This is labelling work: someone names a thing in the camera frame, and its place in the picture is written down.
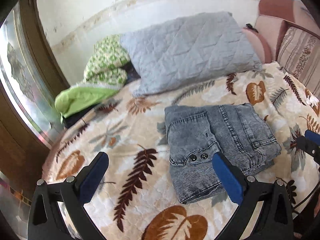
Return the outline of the grey-blue denim pants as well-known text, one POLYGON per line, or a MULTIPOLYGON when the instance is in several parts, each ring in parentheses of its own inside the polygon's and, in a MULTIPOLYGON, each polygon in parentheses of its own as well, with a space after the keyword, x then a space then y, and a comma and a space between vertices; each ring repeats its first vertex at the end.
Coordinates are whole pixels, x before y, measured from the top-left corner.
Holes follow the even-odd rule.
POLYGON ((169 171, 181 204, 224 192, 212 166, 217 152, 245 175, 256 175, 269 168, 280 155, 276 137, 249 103, 170 106, 164 113, 170 147, 169 171))

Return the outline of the crumpled white tissue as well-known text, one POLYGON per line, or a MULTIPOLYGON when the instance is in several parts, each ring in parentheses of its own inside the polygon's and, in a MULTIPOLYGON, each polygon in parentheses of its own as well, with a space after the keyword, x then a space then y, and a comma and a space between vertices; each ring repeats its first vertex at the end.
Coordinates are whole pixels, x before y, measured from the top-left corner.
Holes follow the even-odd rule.
POLYGON ((315 96, 309 95, 306 97, 306 103, 311 107, 317 107, 319 100, 315 96))

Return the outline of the leaf-print beige bed blanket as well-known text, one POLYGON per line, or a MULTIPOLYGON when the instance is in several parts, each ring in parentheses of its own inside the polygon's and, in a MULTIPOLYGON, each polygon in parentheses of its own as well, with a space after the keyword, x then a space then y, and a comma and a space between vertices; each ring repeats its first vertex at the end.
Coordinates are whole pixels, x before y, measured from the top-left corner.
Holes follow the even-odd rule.
POLYGON ((140 82, 91 110, 53 146, 43 165, 48 183, 76 176, 100 152, 110 164, 85 209, 106 239, 214 239, 236 210, 225 193, 181 204, 169 174, 166 107, 250 103, 270 127, 281 152, 258 179, 280 179, 298 216, 319 181, 319 166, 297 148, 309 129, 319 132, 319 103, 299 80, 276 62, 261 71, 230 74, 176 91, 134 98, 140 82))

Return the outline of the striped floral cushion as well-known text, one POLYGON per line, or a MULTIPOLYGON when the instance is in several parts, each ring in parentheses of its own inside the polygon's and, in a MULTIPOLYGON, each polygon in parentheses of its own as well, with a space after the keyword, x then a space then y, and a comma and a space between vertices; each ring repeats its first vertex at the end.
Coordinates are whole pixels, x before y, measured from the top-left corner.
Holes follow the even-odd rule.
POLYGON ((277 62, 319 97, 319 38, 289 27, 280 45, 277 62))

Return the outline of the green patterned folded quilt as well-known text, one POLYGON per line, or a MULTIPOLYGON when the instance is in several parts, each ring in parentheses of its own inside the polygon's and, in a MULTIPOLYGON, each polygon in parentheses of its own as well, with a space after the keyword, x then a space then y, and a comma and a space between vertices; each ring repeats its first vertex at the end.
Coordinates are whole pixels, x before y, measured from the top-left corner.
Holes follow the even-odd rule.
POLYGON ((123 88, 127 81, 124 66, 131 59, 120 44, 120 38, 120 34, 110 35, 97 42, 86 64, 83 80, 55 98, 61 120, 114 96, 123 88))

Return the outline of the stained glass wooden door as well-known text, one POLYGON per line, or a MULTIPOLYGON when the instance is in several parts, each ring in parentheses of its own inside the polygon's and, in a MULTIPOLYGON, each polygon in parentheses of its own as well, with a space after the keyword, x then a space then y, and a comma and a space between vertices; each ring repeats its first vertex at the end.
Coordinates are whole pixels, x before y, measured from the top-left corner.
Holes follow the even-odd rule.
POLYGON ((16 196, 32 197, 63 132, 54 99, 68 86, 37 0, 19 0, 1 24, 1 172, 16 196))

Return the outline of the small black object on headboard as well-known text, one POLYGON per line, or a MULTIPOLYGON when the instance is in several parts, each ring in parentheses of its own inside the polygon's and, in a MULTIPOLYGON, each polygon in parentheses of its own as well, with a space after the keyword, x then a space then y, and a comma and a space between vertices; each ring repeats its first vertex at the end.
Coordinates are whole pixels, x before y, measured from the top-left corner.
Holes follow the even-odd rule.
POLYGON ((259 33, 259 31, 257 31, 257 29, 255 29, 250 23, 246 24, 246 29, 259 33))

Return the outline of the grey quilted pillow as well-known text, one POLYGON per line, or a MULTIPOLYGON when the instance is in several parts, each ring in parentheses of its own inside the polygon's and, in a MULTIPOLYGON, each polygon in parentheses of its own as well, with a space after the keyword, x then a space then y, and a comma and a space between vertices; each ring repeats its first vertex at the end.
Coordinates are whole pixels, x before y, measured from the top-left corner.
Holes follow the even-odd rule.
POLYGON ((232 73, 261 61, 230 12, 180 17, 120 37, 141 78, 135 96, 159 94, 232 73))

